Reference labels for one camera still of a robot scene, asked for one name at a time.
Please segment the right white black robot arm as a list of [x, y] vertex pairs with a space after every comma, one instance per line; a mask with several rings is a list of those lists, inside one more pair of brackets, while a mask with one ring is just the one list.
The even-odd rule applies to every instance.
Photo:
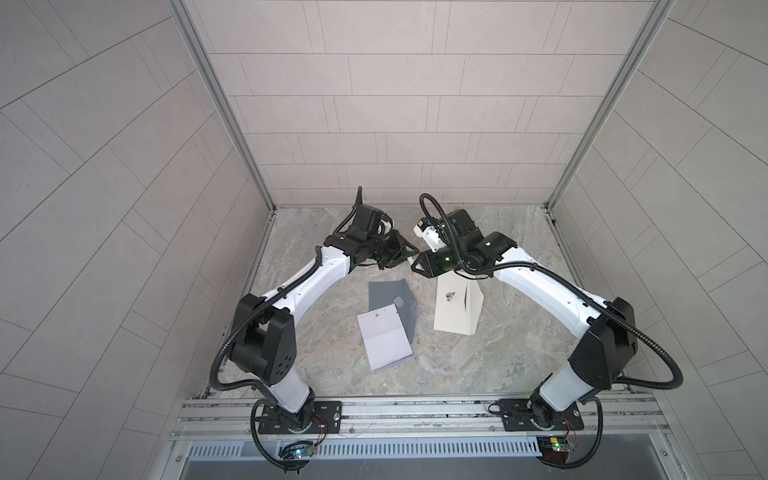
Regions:
[[541, 270], [541, 265], [517, 243], [499, 232], [481, 233], [466, 210], [450, 212], [447, 221], [424, 217], [414, 233], [428, 245], [412, 269], [434, 278], [455, 269], [478, 276], [482, 269], [512, 262], [492, 277], [514, 287], [554, 316], [578, 343], [567, 362], [540, 384], [531, 395], [529, 410], [538, 424], [549, 427], [554, 416], [574, 402], [611, 388], [629, 360], [637, 353], [635, 334], [611, 322], [578, 295], [579, 288], [561, 283]]

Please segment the cream envelope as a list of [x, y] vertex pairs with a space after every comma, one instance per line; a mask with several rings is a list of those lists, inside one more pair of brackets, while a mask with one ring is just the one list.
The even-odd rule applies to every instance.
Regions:
[[441, 275], [437, 283], [434, 329], [474, 335], [483, 301], [484, 295], [477, 280], [466, 279], [455, 272]]

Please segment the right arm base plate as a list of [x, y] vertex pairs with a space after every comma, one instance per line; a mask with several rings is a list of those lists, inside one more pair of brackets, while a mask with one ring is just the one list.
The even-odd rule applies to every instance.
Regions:
[[578, 406], [573, 403], [562, 412], [543, 401], [528, 398], [504, 398], [488, 406], [487, 411], [501, 418], [507, 432], [581, 431], [584, 423]]

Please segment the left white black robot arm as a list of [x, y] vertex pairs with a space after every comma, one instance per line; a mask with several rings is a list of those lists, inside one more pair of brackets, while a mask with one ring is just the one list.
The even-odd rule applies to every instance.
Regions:
[[393, 226], [389, 215], [355, 205], [312, 259], [270, 292], [248, 294], [238, 304], [230, 333], [216, 354], [209, 383], [218, 391], [253, 388], [290, 414], [307, 410], [314, 392], [293, 370], [296, 327], [336, 282], [363, 266], [397, 267], [419, 250]]

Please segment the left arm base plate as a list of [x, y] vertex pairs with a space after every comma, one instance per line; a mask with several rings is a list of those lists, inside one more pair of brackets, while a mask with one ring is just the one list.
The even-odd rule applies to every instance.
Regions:
[[261, 435], [337, 434], [340, 431], [343, 403], [314, 400], [298, 412], [268, 405], [257, 416]]

